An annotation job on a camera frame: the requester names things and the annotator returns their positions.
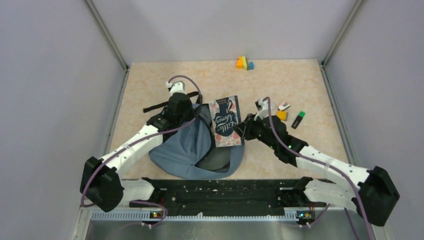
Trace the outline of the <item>floral Little Women book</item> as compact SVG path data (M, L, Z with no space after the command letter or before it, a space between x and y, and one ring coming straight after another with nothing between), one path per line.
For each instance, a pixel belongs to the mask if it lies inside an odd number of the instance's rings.
M237 95L216 99L208 103L212 132L217 148L243 146L244 140L233 129L242 122Z

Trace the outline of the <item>blue-grey student backpack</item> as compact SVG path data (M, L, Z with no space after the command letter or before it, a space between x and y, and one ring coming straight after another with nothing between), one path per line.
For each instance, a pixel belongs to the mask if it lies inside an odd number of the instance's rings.
M195 120L149 152L149 158L170 175L186 180L217 180L241 165L245 144L216 147L209 103L193 104Z

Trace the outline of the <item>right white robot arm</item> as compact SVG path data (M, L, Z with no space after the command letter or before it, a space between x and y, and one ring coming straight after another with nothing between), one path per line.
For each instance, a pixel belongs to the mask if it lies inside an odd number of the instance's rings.
M310 177L293 192L299 206L323 202L355 210L361 217L383 227L400 199L389 173L379 166L373 169L355 166L330 157L307 142L290 135L286 125L272 115L263 119L250 113L233 127L244 140L258 140L270 147L283 163L315 172L326 182Z

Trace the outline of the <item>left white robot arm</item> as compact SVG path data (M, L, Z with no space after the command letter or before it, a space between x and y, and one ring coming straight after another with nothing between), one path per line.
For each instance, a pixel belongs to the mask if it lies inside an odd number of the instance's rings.
M196 110L191 97L195 95L196 92L173 93L167 102L155 106L162 111L152 116L127 142L99 159L90 157L81 177L81 206L87 207L85 200L89 200L90 206L107 213L134 195L139 195L147 206L156 206L161 194L149 182L138 180L123 186L122 178L149 151L194 121Z

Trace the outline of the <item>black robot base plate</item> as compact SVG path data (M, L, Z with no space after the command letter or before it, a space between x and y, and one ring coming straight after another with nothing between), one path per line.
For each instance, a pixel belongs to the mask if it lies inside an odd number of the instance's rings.
M289 208L324 207L295 190L296 179L161 180L149 179L148 202L164 206L168 216L283 216Z

